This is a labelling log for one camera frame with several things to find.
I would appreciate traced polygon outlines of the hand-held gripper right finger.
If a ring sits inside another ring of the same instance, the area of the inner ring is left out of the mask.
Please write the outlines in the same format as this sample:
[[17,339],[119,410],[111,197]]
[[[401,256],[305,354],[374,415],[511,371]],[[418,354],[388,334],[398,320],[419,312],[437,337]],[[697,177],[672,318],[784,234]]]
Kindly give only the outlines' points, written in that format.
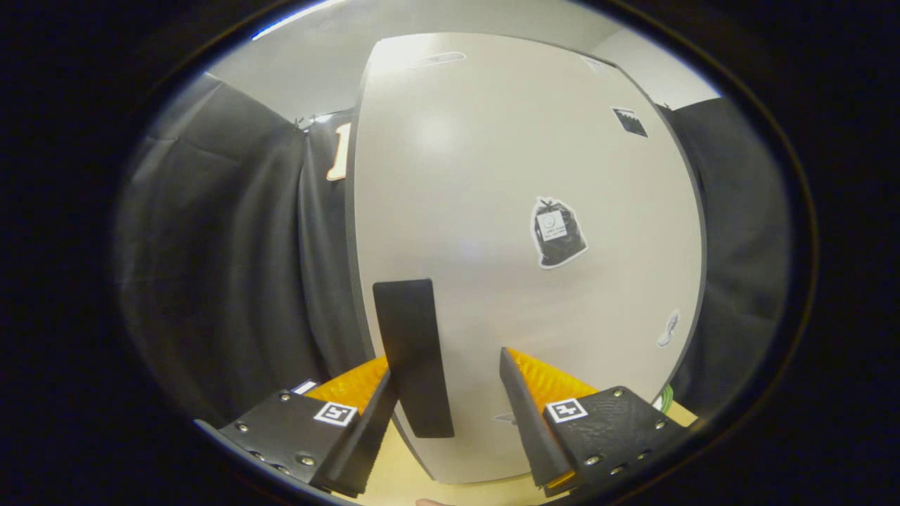
[[614,496],[649,477],[687,435],[684,423],[621,385],[599,390],[504,348],[499,377],[534,483],[547,496]]

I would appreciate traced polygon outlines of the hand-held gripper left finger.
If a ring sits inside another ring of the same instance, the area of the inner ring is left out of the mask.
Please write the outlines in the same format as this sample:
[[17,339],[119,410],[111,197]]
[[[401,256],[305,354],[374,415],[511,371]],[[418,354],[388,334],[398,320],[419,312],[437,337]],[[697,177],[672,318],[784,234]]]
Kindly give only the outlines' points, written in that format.
[[303,496],[357,498],[366,492],[397,400],[382,357],[323,384],[275,391],[221,426],[194,425],[252,473]]

